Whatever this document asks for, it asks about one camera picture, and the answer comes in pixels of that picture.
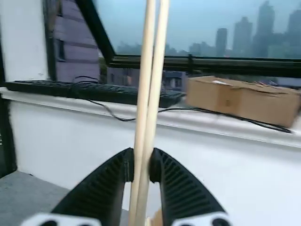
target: cardboard box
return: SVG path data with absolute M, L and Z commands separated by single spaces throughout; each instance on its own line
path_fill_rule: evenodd
M 294 89 L 206 76 L 188 79 L 186 103 L 289 128 L 298 114 L 300 93 Z

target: glass pane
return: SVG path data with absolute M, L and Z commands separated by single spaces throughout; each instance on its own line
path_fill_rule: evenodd
M 117 54 L 139 55 L 146 1 L 93 1 Z M 171 0 L 166 42 L 168 56 L 300 59 L 300 0 Z

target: purple building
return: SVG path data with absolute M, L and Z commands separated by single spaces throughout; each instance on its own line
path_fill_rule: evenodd
M 74 0 L 62 0 L 55 21 L 56 77 L 72 81 L 86 75 L 99 79 L 98 48 Z

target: wooden stick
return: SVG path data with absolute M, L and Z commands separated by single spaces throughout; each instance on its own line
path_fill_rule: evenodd
M 154 46 L 155 35 L 155 13 L 156 13 L 156 0 L 147 0 L 145 10 L 145 21 L 143 30 L 143 46 L 140 64 L 140 77 L 138 88 L 138 102 L 137 102 L 137 123 L 135 132 L 135 145 L 134 145 L 134 181 L 131 185 L 131 196 L 129 206 L 129 219 L 128 225 L 133 226 L 136 217 L 137 196 L 139 188 L 140 171 L 143 156 L 143 144 L 145 125 L 147 117 L 147 107 L 150 94 L 150 81 L 151 81 L 151 66 Z
M 160 1 L 160 13 L 158 17 L 158 31 L 154 52 L 154 62 L 151 73 L 150 99 L 146 119 L 146 131 L 144 137 L 143 159 L 140 174 L 136 221 L 135 226 L 142 226 L 145 222 L 146 202 L 149 189 L 149 160 L 153 151 L 153 142 L 156 133 L 159 98 L 161 93 L 162 72 L 166 45 L 166 32 L 168 22 L 169 0 Z

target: white wall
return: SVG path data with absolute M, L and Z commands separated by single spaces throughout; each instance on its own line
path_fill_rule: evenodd
M 6 81 L 47 79 L 42 0 L 0 0 Z
M 133 147 L 133 122 L 13 102 L 18 168 L 66 188 L 105 160 Z M 155 146 L 195 174 L 217 197 L 236 225 L 293 225 L 301 212 L 301 152 L 228 136 L 160 126 Z M 123 207 L 128 208 L 129 186 Z M 150 186 L 148 215 L 159 208 Z

